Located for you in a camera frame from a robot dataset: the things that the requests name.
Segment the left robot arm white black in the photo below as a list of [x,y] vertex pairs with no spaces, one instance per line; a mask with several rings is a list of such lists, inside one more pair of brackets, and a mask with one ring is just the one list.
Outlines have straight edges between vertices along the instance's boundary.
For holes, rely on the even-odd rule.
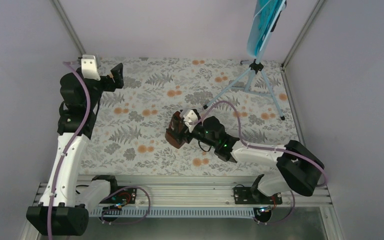
[[104,92],[124,86],[123,64],[113,67],[106,76],[88,75],[82,67],[60,79],[63,101],[57,123],[57,152],[49,181],[38,205],[30,206],[26,219],[48,239],[55,236],[81,236],[89,223],[89,211],[103,200],[111,203],[119,197],[119,186],[113,175],[96,175],[77,194],[81,158],[89,144]]

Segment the brown wooden metronome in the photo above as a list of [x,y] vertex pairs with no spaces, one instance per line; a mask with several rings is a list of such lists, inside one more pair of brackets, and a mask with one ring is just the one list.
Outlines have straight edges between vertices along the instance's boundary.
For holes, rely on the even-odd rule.
[[171,146],[173,146],[176,149],[180,149],[186,142],[184,139],[184,135],[187,129],[188,128],[184,124],[184,127],[182,128],[181,131],[173,131],[171,129],[171,120],[170,120],[168,128],[166,129],[166,132],[165,132],[165,139]]

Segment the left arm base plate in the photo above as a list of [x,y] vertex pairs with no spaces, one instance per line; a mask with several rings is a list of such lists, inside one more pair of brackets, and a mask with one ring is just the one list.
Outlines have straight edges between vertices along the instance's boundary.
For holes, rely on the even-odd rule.
[[136,203],[136,188],[128,188],[120,191],[110,198],[110,202],[118,209]]

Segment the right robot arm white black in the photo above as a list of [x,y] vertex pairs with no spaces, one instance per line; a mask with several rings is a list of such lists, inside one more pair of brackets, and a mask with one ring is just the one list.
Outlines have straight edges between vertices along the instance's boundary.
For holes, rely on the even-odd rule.
[[299,141],[290,140],[286,145],[269,146],[249,142],[226,133],[225,126],[211,116],[200,121],[194,109],[177,111],[173,114],[165,139],[179,149],[185,143],[196,139],[214,149],[224,162],[254,163],[274,168],[272,175],[259,175],[251,189],[251,198],[258,204],[270,196],[294,191],[299,195],[313,195],[322,175],[324,164]]

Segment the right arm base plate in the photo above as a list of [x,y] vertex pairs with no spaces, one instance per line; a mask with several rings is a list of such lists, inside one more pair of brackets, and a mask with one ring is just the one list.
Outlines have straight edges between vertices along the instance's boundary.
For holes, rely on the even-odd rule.
[[243,185],[237,185],[233,188],[233,197],[236,205],[280,205],[283,203],[280,193],[265,196],[258,190],[252,191],[251,187]]

